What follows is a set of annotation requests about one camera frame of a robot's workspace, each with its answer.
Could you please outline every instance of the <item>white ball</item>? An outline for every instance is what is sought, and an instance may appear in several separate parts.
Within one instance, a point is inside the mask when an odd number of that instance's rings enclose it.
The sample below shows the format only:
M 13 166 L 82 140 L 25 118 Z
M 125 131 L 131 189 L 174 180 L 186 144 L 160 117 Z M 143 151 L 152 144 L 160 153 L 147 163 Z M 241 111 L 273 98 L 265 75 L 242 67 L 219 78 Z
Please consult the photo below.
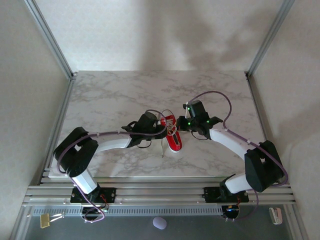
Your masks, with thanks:
M 157 229 L 165 229 L 167 226 L 167 221 L 164 220 L 162 217 L 156 216 L 153 219 L 153 226 L 155 226 Z

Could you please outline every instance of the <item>white shoelace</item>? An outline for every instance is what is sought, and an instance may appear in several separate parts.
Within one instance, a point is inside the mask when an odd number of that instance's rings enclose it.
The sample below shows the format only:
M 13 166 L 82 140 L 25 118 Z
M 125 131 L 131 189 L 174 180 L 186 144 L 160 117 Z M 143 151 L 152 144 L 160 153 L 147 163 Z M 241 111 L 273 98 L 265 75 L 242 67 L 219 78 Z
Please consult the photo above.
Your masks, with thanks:
M 165 109 L 163 110 L 161 113 L 165 112 L 165 111 L 168 111 L 171 113 L 171 115 L 175 116 L 174 113 L 169 110 L 169 109 Z M 167 119 L 166 120 L 167 122 L 167 135 L 168 136 L 173 136 L 175 135 L 175 133 L 177 132 L 177 121 L 175 121 L 174 123 L 174 120 L 173 119 Z M 163 138 L 161 139 L 161 147 L 162 147 L 162 157 L 164 157 L 164 146 L 163 146 Z

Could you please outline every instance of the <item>white wall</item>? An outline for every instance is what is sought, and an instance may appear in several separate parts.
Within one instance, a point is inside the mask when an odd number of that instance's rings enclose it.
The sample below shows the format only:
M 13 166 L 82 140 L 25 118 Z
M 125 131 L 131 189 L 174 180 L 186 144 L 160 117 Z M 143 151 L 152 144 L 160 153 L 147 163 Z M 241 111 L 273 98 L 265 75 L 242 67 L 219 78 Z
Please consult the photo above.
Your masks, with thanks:
M 320 1 L 296 0 L 255 74 L 304 225 L 320 239 Z
M 73 71 L 244 71 L 283 0 L 36 2 Z
M 0 239 L 8 239 L 67 79 L 23 0 L 0 0 L 0 23 Z

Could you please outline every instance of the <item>metal frame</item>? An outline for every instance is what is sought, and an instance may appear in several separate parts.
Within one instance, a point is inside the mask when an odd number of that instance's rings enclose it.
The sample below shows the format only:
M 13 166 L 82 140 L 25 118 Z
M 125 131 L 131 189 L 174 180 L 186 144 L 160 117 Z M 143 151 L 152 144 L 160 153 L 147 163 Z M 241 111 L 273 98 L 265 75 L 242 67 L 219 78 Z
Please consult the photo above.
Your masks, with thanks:
M 210 206 L 232 203 L 206 203 L 204 187 L 219 187 L 224 177 L 104 177 L 95 178 L 101 187 L 117 188 L 112 206 Z M 68 178 L 29 186 L 23 206 L 72 206 L 73 184 Z M 295 204 L 290 185 L 270 187 L 259 193 L 261 205 Z M 248 191 L 249 202 L 255 205 L 256 196 Z
M 256 53 L 251 66 L 247 71 L 247 77 L 250 78 L 255 71 L 257 70 L 259 64 L 261 63 L 262 59 L 264 58 L 268 48 L 270 47 L 272 41 L 274 40 L 279 28 L 281 27 L 282 23 L 284 22 L 286 16 L 288 15 L 292 5 L 294 4 L 295 0 L 284 0 L 269 31 L 267 32 L 258 52 Z
M 28 187 L 10 239 L 23 239 L 26 236 L 31 216 L 37 216 L 43 211 L 50 213 L 62 211 L 69 215 L 78 215 L 82 207 L 81 205 L 70 204 L 71 192 L 74 186 L 68 178 L 48 178 L 49 167 L 53 159 L 52 153 L 54 147 L 57 145 L 77 75 L 73 74 L 35 0 L 24 1 L 70 82 L 56 118 L 55 127 L 50 135 L 49 145 L 46 151 L 47 154 L 43 163 L 44 171 L 40 172 L 42 175 L 38 176 L 39 185 L 30 185 Z M 277 34 L 293 3 L 294 0 L 283 1 L 267 36 L 246 73 L 258 115 L 259 109 L 255 101 L 254 93 L 251 89 L 250 79 L 258 68 L 263 56 Z M 266 136 L 260 115 L 259 119 L 263 133 Z M 115 204 L 112 204 L 110 207 L 111 210 L 114 210 L 113 213 L 116 215 L 121 211 L 122 214 L 136 214 L 136 210 L 137 214 L 140 214 L 138 210 L 142 209 L 149 209 L 147 214 L 153 213 L 153 210 L 158 211 L 159 209 L 171 209 L 173 212 L 169 214 L 179 213 L 179 215 L 181 215 L 182 212 L 180 213 L 175 211 L 180 211 L 180 209 L 185 209 L 182 211 L 188 211 L 188 209 L 189 211 L 192 211 L 193 209 L 194 213 L 198 211 L 197 214 L 206 215 L 212 214 L 212 211 L 219 212 L 220 205 L 222 205 L 205 203 L 202 198 L 202 194 L 204 187 L 218 186 L 223 177 L 106 177 L 95 179 L 102 187 L 118 188 Z M 255 205 L 255 195 L 252 192 L 249 192 L 248 196 L 249 202 L 242 204 Z M 301 217 L 297 212 L 295 198 L 289 184 L 279 188 L 268 188 L 263 193 L 259 193 L 258 196 L 259 202 L 262 205 L 283 204 L 293 239 L 308 239 L 304 226 L 301 222 Z
M 57 40 L 55 39 L 54 35 L 52 34 L 44 16 L 42 15 L 37 3 L 35 0 L 24 0 L 27 8 L 29 9 L 30 13 L 32 14 L 36 25 L 38 26 L 40 32 L 43 35 L 43 38 L 47 42 L 49 48 L 51 49 L 53 55 L 56 57 L 58 64 L 62 68 L 65 76 L 68 79 L 71 79 L 73 76 L 72 69 L 70 68 L 64 54 L 62 53 Z

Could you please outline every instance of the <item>cable tie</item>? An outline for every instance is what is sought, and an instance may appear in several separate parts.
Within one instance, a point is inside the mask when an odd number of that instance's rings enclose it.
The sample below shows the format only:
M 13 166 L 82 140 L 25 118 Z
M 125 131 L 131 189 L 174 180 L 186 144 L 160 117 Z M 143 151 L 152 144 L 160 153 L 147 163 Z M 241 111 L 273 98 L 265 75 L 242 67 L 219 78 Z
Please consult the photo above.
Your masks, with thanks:
M 185 118 L 187 118 L 187 113 L 188 113 L 188 107 L 187 107 L 187 105 L 189 104 L 189 102 L 187 101 L 186 103 L 185 103 Z

